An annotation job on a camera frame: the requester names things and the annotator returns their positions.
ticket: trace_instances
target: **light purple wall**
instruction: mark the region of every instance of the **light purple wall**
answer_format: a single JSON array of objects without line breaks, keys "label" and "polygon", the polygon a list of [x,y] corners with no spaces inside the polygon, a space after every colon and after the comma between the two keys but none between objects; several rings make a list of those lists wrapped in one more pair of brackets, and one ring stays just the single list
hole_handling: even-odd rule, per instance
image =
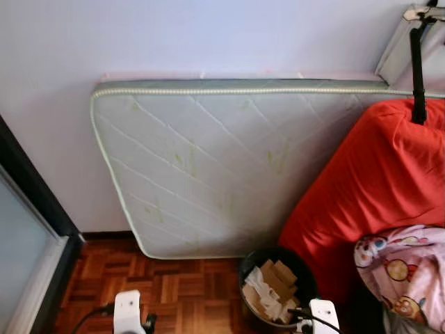
[{"label": "light purple wall", "polygon": [[104,72],[372,77],[412,0],[3,0],[0,113],[82,231],[126,230],[93,138]]}]

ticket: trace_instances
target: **pink blanket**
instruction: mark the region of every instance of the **pink blanket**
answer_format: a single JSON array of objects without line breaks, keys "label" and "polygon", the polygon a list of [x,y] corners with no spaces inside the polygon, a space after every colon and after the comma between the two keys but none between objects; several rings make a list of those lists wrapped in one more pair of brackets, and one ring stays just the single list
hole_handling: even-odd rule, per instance
[{"label": "pink blanket", "polygon": [[392,311],[445,333],[445,229],[416,225],[359,240],[355,264]]}]

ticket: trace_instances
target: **red bean bag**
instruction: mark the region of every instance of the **red bean bag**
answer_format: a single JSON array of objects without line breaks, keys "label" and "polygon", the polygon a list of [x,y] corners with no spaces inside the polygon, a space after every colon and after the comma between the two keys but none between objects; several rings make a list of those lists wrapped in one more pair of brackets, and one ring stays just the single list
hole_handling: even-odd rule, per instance
[{"label": "red bean bag", "polygon": [[313,271],[323,298],[344,302],[360,282],[354,243],[366,234],[445,223],[445,100],[428,100],[425,125],[413,101],[370,107],[287,221],[280,244]]}]

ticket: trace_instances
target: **white mattress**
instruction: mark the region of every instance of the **white mattress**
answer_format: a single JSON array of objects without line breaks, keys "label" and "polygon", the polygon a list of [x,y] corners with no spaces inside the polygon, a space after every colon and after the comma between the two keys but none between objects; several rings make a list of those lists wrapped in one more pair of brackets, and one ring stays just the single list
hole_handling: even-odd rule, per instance
[{"label": "white mattress", "polygon": [[405,98],[381,83],[101,83],[97,141],[141,250],[236,257],[276,242],[364,109]]}]

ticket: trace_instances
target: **wastebasket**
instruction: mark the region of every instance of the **wastebasket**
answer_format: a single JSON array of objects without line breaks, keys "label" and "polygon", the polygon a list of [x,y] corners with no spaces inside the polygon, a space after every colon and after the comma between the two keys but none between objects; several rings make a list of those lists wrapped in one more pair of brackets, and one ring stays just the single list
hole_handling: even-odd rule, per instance
[{"label": "wastebasket", "polygon": [[249,326],[259,333],[290,333],[296,328],[297,323],[291,321],[288,325],[281,325],[261,318],[250,307],[242,292],[245,284],[244,280],[249,273],[255,266],[261,267],[267,260],[272,260],[273,262],[280,260],[298,277],[296,283],[298,290],[295,293],[295,296],[300,300],[301,307],[303,308],[309,307],[311,299],[317,298],[318,296],[316,281],[312,272],[303,260],[295,253],[282,247],[270,247],[255,250],[241,262],[238,273],[239,289],[242,298],[241,307],[243,309],[245,320],[248,322]]}]

